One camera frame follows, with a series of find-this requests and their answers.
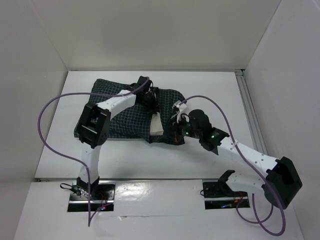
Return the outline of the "dark plaid pillowcase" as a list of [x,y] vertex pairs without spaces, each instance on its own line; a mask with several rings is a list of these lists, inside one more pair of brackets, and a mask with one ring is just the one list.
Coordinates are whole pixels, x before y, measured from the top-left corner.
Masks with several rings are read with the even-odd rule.
[[[91,89],[92,93],[115,95],[119,93],[126,85],[123,83],[112,82],[105,79],[97,79]],[[173,105],[177,101],[185,100],[185,97],[174,89],[161,89],[153,87],[156,99],[159,104],[159,116],[162,128],[165,130],[171,117],[175,114]],[[180,146],[185,144],[185,140],[175,139],[165,134],[150,135],[150,124],[152,122],[152,113],[141,104],[136,104],[121,113],[117,114],[110,121],[109,138],[112,139],[144,139],[149,144],[165,143],[168,145]]]

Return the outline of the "cream bear pillow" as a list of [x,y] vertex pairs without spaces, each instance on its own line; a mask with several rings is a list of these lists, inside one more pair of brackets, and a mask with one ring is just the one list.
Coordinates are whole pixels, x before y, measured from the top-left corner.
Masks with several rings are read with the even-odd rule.
[[164,134],[164,129],[161,122],[160,113],[157,112],[152,115],[150,128],[149,128],[149,135],[150,136],[162,136]]

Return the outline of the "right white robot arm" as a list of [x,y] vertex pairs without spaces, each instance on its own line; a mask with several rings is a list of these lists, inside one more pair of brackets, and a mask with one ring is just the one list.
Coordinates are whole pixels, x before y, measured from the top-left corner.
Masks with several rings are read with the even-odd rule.
[[206,151],[245,164],[257,174],[248,176],[235,170],[225,171],[218,179],[218,190],[223,196],[233,192],[262,193],[270,204],[286,209],[302,188],[301,178],[289,158],[268,156],[233,140],[229,133],[213,127],[203,110],[186,114],[178,105],[173,111],[168,134],[175,142],[185,137],[197,139]]

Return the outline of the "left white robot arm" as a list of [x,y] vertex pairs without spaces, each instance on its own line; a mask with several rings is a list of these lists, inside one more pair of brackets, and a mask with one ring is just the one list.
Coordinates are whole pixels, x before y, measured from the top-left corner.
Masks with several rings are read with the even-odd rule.
[[79,118],[76,130],[81,142],[81,167],[76,185],[88,200],[99,193],[99,158],[102,145],[109,137],[111,120],[126,109],[141,104],[146,108],[158,107],[151,92],[152,81],[140,76],[136,83],[125,86],[119,93],[108,95],[98,103],[88,102]]

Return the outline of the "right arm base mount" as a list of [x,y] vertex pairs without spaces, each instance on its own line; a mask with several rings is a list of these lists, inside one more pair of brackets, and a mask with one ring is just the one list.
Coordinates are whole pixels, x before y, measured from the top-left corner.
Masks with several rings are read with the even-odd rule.
[[203,180],[199,194],[204,198],[206,210],[250,208],[247,192],[232,191],[220,185],[217,179]]

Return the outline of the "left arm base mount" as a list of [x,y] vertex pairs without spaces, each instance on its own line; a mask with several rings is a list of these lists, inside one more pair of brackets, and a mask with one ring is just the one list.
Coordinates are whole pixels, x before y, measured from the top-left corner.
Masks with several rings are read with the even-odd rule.
[[[67,212],[79,213],[88,211],[88,194],[76,185],[61,183],[60,188],[70,192]],[[113,212],[116,193],[116,182],[103,180],[99,182],[90,197],[91,211]]]

